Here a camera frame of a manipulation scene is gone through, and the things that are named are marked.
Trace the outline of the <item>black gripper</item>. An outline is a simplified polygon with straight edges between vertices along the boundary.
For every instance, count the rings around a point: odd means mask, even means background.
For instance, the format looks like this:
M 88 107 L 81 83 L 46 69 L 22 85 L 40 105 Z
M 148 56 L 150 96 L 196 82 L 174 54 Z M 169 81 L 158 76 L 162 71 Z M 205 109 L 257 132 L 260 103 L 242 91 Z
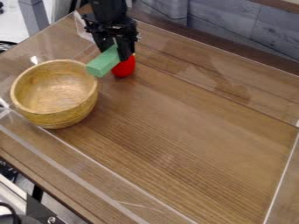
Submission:
M 121 61 L 134 53 L 136 21 L 126 15 L 126 0 L 88 0 L 90 13 L 82 14 L 85 30 L 92 34 L 97 48 L 104 52 L 113 44 Z

